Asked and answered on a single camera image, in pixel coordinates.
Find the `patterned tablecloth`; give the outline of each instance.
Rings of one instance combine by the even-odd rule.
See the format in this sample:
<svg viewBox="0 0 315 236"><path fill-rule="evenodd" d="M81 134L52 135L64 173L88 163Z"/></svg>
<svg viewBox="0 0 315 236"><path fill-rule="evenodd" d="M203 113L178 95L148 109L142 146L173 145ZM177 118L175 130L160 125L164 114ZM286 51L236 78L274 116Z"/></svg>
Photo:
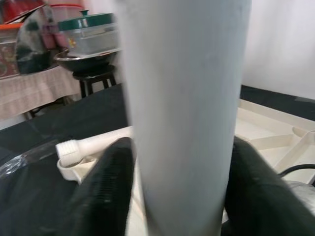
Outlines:
<svg viewBox="0 0 315 236"><path fill-rule="evenodd" d="M72 77L70 71L60 66L35 74L2 79L0 120L79 92L79 82Z"/></svg>

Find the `white pipe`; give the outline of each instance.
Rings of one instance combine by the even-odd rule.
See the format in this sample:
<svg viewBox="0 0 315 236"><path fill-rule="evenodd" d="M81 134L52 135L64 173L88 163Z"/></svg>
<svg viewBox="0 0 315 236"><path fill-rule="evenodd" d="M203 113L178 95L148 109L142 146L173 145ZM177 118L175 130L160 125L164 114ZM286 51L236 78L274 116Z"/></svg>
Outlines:
<svg viewBox="0 0 315 236"><path fill-rule="evenodd" d="M149 233L218 235L250 0L116 0Z"/></svg>
<svg viewBox="0 0 315 236"><path fill-rule="evenodd" d="M56 145L62 167L79 163L84 157L105 150L122 137L132 137L132 127L117 129L81 140L69 140Z"/></svg>

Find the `white plastic nozzle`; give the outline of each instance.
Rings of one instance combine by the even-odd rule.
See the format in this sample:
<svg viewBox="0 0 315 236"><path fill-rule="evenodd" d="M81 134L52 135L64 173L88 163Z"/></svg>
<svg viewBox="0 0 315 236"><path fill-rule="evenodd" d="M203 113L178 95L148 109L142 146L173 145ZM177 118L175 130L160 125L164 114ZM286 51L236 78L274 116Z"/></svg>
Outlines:
<svg viewBox="0 0 315 236"><path fill-rule="evenodd" d="M82 140L69 140L56 145L62 167L79 163L86 156L105 150L119 138L132 138L132 127L117 129Z"/></svg>

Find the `green lid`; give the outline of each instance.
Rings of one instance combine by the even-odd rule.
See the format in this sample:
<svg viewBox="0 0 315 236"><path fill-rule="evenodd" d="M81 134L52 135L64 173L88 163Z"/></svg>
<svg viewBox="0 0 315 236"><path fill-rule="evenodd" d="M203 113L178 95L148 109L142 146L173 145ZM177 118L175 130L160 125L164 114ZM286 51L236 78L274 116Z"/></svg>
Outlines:
<svg viewBox="0 0 315 236"><path fill-rule="evenodd" d="M83 16L77 18L71 18L66 21L60 21L58 23L60 31L76 30L93 26L101 26L105 24L113 23L113 14L96 14L87 15L88 11L81 11Z"/></svg>

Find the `black stool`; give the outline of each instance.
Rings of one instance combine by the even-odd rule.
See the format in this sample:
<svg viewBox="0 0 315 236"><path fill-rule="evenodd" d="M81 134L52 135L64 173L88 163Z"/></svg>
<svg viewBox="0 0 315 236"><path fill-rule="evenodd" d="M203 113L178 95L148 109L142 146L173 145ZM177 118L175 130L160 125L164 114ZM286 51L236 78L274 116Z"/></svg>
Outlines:
<svg viewBox="0 0 315 236"><path fill-rule="evenodd" d="M97 69L91 72L74 72L72 76L80 81L80 89L82 98L86 97L85 85L88 88L88 95L93 94L92 84L102 81L104 89L108 88L107 80L109 79L111 86L116 85L114 77L115 67L107 65L103 69Z"/></svg>

